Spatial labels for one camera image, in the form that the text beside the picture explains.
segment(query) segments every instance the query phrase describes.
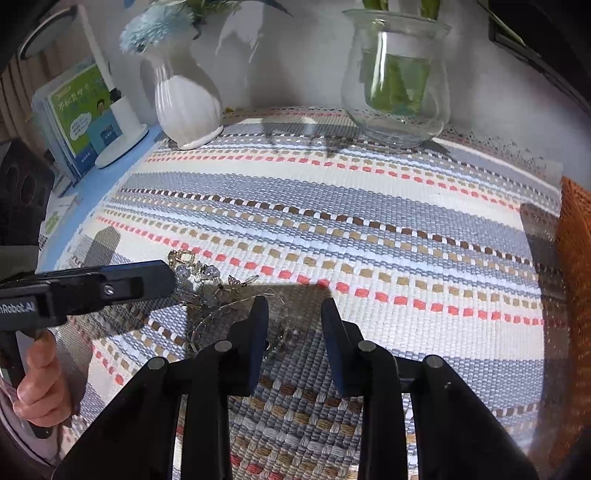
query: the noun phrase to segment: glass vase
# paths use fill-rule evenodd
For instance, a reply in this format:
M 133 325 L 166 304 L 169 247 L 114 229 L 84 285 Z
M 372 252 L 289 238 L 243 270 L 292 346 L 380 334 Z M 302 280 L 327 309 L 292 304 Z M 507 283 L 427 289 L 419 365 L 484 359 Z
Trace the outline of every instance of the glass vase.
M 397 148 L 435 137 L 449 120 L 443 61 L 447 25 L 415 15 L 354 9 L 342 101 L 361 131 Z

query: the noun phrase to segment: woven tablecloth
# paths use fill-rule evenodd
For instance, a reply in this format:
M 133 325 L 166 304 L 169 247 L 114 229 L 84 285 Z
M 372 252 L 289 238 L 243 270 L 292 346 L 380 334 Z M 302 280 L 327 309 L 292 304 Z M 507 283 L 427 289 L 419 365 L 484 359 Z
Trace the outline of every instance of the woven tablecloth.
M 230 399 L 234 477 L 356 478 L 362 403 L 331 383 L 320 327 L 327 296 L 393 354 L 444 357 L 543 463 L 569 348 L 554 247 L 559 191 L 450 140 L 391 150 L 359 137 L 340 110 L 270 109 L 225 122 L 202 148 L 164 141 L 146 155 L 59 265 L 165 260 L 183 248 L 223 278 L 258 274 L 256 288 L 282 294 L 295 325 L 287 353 L 264 366 L 252 397 Z M 210 328 L 209 340 L 227 328 Z M 60 328 L 66 370 L 86 384 L 63 452 L 148 359 L 185 358 L 190 329 L 185 308 L 167 300 Z M 413 476 L 407 397 L 404 408 Z M 113 455 L 124 461 L 125 452 Z M 177 445 L 176 478 L 179 466 Z

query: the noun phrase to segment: orange fabric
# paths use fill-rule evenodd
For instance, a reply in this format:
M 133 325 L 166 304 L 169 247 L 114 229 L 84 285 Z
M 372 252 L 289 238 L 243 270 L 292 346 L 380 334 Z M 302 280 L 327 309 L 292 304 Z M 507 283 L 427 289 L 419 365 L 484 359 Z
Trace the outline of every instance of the orange fabric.
M 550 463 L 557 466 L 591 426 L 591 192 L 563 177 L 556 244 L 571 318 L 572 378 Z

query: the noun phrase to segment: finger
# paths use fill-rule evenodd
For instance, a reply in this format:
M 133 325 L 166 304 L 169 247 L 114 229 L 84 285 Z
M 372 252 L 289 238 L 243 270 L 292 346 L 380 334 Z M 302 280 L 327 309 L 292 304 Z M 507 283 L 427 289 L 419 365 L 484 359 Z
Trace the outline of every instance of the finger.
M 71 408 L 68 404 L 62 404 L 56 409 L 49 412 L 44 417 L 39 419 L 29 420 L 33 425 L 38 427 L 53 427 L 59 425 L 71 415 Z
M 45 368 L 29 370 L 17 388 L 19 400 L 25 405 L 32 405 L 41 400 L 60 375 L 61 367 L 57 358 Z
M 12 408 L 14 413 L 23 420 L 39 419 L 48 415 L 52 410 L 59 407 L 66 394 L 66 382 L 63 377 L 53 384 L 47 394 L 32 405 L 26 405 L 17 400 Z
M 27 365 L 29 368 L 43 368 L 53 362 L 56 357 L 56 338 L 49 330 L 43 330 L 41 336 L 35 340 L 27 351 Z

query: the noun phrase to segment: plant stem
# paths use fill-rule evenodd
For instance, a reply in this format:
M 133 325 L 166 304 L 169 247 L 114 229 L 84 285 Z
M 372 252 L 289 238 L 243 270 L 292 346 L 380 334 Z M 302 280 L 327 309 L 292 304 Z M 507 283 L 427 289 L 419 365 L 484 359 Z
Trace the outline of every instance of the plant stem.
M 363 0 L 363 6 L 371 10 L 387 10 L 388 0 Z
M 440 0 L 421 0 L 421 17 L 437 20 Z

